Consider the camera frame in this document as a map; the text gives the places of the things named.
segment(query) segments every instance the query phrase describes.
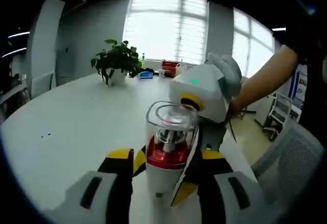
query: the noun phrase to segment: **green indicator light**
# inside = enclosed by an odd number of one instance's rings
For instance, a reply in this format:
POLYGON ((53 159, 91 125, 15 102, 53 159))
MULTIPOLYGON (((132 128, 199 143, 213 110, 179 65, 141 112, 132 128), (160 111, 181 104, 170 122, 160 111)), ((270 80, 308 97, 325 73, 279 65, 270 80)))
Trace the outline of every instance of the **green indicator light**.
POLYGON ((195 79, 190 79, 190 83, 192 83, 192 84, 199 84, 200 81, 195 80, 195 79))

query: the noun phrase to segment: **potted plant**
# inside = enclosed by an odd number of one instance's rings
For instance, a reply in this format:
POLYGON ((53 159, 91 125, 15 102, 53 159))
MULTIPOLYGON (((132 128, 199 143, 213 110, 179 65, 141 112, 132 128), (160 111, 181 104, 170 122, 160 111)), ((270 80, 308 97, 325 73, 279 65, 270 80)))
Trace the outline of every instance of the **potted plant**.
POLYGON ((142 65, 138 60, 136 47, 129 48, 128 41, 118 44, 116 40, 107 39, 105 42, 112 44, 112 49, 97 53, 91 60, 92 68, 95 67, 102 79, 105 78, 107 85, 109 80, 112 85, 124 82, 127 73, 131 78, 135 77, 142 65))

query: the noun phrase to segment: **window blinds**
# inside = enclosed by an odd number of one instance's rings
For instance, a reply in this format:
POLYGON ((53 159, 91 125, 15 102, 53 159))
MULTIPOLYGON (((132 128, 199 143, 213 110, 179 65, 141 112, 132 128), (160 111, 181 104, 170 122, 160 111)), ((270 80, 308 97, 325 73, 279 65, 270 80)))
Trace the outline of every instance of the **window blinds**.
POLYGON ((206 25, 206 0, 132 0, 123 40, 147 59, 199 64, 206 25))
POLYGON ((272 33, 258 21, 234 8, 232 57, 242 76, 250 78, 274 54, 272 33))

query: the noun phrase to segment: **person's arm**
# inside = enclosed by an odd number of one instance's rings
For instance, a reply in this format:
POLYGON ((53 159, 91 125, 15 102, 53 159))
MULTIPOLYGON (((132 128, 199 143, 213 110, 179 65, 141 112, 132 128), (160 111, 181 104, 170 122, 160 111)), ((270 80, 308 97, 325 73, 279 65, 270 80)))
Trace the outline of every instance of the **person's arm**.
POLYGON ((242 85, 239 96, 233 97, 229 105, 227 118, 277 90, 292 76, 297 64, 297 53, 282 45, 281 50, 242 85))

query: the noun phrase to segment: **white chair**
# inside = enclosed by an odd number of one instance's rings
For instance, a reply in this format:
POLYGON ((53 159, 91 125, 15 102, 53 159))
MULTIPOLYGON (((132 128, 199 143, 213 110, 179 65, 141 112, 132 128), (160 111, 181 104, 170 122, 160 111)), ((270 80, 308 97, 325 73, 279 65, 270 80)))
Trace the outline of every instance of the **white chair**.
POLYGON ((51 71, 48 73, 41 74, 40 76, 32 79, 32 85, 31 85, 32 99, 51 90, 54 75, 55 72, 51 71))
POLYGON ((323 151, 309 131, 289 119, 272 146, 252 166, 266 201, 286 211, 304 189, 323 151))
POLYGON ((270 140, 273 140, 275 135, 279 134, 278 127, 282 128, 285 123, 289 120, 290 118, 290 113, 292 109, 292 100, 280 93, 276 93, 275 97, 275 102, 268 114, 268 118, 270 118, 272 121, 275 121, 278 126, 272 127, 264 127, 264 130, 272 131, 273 134, 270 137, 270 140))

